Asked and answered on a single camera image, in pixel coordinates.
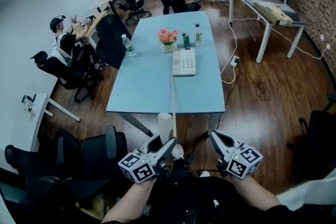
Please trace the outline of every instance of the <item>plastic bottle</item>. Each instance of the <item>plastic bottle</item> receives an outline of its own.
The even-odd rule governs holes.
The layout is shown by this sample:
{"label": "plastic bottle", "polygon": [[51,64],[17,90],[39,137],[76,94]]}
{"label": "plastic bottle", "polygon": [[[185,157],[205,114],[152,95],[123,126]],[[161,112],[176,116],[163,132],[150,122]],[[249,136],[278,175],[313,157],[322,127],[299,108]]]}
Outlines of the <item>plastic bottle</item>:
{"label": "plastic bottle", "polygon": [[200,26],[199,24],[196,24],[196,38],[195,38],[196,46],[200,46],[203,44],[203,33],[199,26]]}
{"label": "plastic bottle", "polygon": [[136,53],[134,52],[132,42],[127,38],[127,36],[125,34],[123,34],[121,37],[122,37],[122,43],[124,44],[124,46],[126,48],[126,55],[128,57],[135,56]]}

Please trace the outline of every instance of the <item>power strip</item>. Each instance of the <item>power strip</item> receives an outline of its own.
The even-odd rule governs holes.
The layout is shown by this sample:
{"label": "power strip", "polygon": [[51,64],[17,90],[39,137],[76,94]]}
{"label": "power strip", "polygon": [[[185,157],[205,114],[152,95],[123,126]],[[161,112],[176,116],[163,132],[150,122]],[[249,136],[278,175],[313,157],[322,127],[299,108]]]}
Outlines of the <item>power strip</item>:
{"label": "power strip", "polygon": [[233,56],[232,61],[231,61],[231,67],[236,67],[237,64],[240,63],[240,58],[236,55]]}

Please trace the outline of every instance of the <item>white desk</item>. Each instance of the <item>white desk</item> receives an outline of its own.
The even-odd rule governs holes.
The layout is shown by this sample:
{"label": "white desk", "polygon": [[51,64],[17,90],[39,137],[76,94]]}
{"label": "white desk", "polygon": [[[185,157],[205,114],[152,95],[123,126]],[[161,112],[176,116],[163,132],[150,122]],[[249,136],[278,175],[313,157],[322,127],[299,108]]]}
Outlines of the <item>white desk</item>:
{"label": "white desk", "polygon": [[97,9],[97,11],[99,12],[99,13],[101,13],[101,9],[100,9],[100,6],[102,6],[102,5],[104,5],[104,4],[109,4],[110,5],[110,7],[111,7],[111,9],[112,9],[112,11],[113,11],[113,14],[114,15],[118,15],[117,14],[117,11],[116,11],[116,9],[114,8],[114,5],[113,5],[113,1],[114,0],[98,0],[97,2],[95,2],[95,4],[94,4],[94,6],[93,6],[93,8],[91,8],[90,10],[92,10],[92,9]]}
{"label": "white desk", "polygon": [[49,116],[54,116],[52,113],[46,110],[47,104],[50,103],[57,107],[59,110],[72,117],[76,121],[80,119],[66,110],[63,106],[56,103],[46,93],[36,94],[34,101],[35,115],[25,113],[22,109],[21,113],[16,116],[15,126],[12,133],[11,144],[21,150],[37,152],[39,143],[37,139],[38,130],[41,124],[41,120],[44,113]]}

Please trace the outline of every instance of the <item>seated person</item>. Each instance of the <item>seated person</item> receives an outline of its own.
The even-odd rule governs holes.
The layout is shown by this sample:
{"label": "seated person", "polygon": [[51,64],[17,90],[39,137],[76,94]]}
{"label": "seated person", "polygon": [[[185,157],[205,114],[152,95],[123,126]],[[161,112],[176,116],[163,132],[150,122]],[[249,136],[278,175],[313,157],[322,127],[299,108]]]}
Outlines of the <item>seated person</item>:
{"label": "seated person", "polygon": [[95,69],[98,70],[100,68],[99,59],[96,56],[94,48],[91,45],[82,46],[78,43],[88,32],[87,25],[85,25],[82,33],[76,35],[63,33],[63,21],[60,18],[54,18],[50,22],[50,29],[55,35],[54,46],[50,51],[50,56],[58,58],[63,64],[71,67],[79,53],[83,51],[80,63],[76,62],[76,64],[89,65],[92,63]]}
{"label": "seated person", "polygon": [[[230,180],[209,174],[195,177],[180,158],[166,180],[155,183],[156,178],[150,178],[134,184],[102,223],[333,223],[289,210],[250,176]],[[152,206],[143,216],[148,201]]]}

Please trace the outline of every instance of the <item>shoe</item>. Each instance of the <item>shoe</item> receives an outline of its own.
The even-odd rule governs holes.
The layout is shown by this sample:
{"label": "shoe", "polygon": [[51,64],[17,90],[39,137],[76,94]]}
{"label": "shoe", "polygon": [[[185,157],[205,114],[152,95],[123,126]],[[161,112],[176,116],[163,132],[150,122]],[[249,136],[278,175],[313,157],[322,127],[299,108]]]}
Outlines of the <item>shoe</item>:
{"label": "shoe", "polygon": [[200,177],[210,177],[210,173],[208,171],[203,171]]}
{"label": "shoe", "polygon": [[183,147],[180,144],[177,144],[172,150],[172,155],[175,159],[184,158]]}

